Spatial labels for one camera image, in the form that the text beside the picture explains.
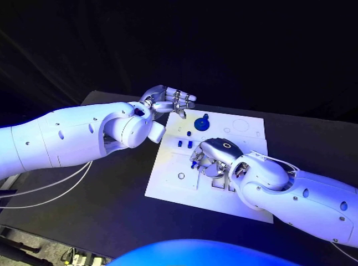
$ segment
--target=blue knob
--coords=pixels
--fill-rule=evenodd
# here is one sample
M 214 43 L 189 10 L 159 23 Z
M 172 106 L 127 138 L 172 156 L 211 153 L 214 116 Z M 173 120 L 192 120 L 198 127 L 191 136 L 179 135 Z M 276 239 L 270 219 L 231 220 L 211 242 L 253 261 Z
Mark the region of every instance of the blue knob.
M 205 114 L 202 118 L 198 118 L 195 120 L 194 126 L 199 131 L 208 130 L 209 128 L 208 114 Z

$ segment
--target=robotic hand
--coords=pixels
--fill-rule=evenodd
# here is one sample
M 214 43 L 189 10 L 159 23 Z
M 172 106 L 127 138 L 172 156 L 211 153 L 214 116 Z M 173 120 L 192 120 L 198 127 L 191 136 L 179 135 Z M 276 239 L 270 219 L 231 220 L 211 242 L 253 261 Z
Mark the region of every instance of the robotic hand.
M 59 109 L 33 121 L 0 129 L 0 179 L 33 169 L 80 165 L 111 152 L 159 143 L 165 112 L 185 118 L 196 97 L 159 85 L 140 101 Z
M 208 139 L 196 147 L 192 168 L 211 178 L 228 174 L 244 204 L 270 211 L 313 236 L 358 248 L 358 189 L 302 171 L 296 166 L 251 151 L 243 154 L 225 139 Z M 285 170 L 276 163 L 290 167 Z

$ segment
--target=black tabletop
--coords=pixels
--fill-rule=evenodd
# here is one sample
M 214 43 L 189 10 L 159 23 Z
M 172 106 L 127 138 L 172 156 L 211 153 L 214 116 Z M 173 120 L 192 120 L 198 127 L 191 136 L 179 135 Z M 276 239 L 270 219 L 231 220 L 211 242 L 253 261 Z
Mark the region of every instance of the black tabletop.
M 82 104 L 137 99 L 94 91 Z M 261 117 L 269 155 L 358 188 L 357 124 L 207 105 L 195 109 Z M 166 121 L 168 115 L 159 118 L 162 124 Z M 196 238 L 238 244 L 302 265 L 357 265 L 329 242 L 277 219 L 269 224 L 145 197 L 158 149 L 159 144 L 146 140 L 136 149 L 95 160 L 81 184 L 64 197 L 33 208 L 6 209 L 0 225 L 113 258 L 158 241 Z M 20 191 L 61 180 L 80 168 L 32 171 Z M 9 206 L 46 201 L 78 179 L 80 175 L 46 190 L 15 197 Z M 358 258 L 358 249 L 344 250 Z

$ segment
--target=hole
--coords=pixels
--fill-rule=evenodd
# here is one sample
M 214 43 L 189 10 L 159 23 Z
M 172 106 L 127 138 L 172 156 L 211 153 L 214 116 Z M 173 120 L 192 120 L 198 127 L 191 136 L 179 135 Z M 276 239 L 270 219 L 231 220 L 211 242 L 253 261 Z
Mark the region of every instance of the hole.
M 303 197 L 305 197 L 305 198 L 309 197 L 309 189 L 308 189 L 308 188 L 303 190 Z
M 344 202 L 341 203 L 341 210 L 342 210 L 342 211 L 347 211 L 347 209 L 348 209 L 348 204 L 347 204 L 347 202 L 344 201 Z
M 65 139 L 65 136 L 64 136 L 64 133 L 62 133 L 61 130 L 59 130 L 59 132 L 58 132 L 58 135 L 59 135 L 61 140 L 64 140 L 64 139 Z
M 94 126 L 91 124 L 88 124 L 88 130 L 91 133 L 94 133 Z

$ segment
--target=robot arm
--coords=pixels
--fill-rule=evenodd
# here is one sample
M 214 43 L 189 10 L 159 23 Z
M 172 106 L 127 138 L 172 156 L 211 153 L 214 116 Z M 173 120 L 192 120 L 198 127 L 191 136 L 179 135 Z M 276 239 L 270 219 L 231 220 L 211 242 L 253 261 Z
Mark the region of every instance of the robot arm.
M 299 170 L 254 151 L 250 154 L 237 152 L 235 145 L 225 139 L 204 141 L 191 161 L 194 168 L 211 178 L 217 176 L 215 165 L 225 167 L 218 171 L 228 172 L 237 195 L 251 209 L 270 211 L 283 222 L 313 236 L 358 248 L 355 187 Z M 292 170 L 286 171 L 276 161 L 287 164 Z
M 196 97 L 159 85 L 139 102 L 59 109 L 31 122 L 0 129 L 0 179 L 51 167 L 80 165 L 149 137 L 159 143 L 166 128 L 155 121 L 163 112 L 195 106 Z

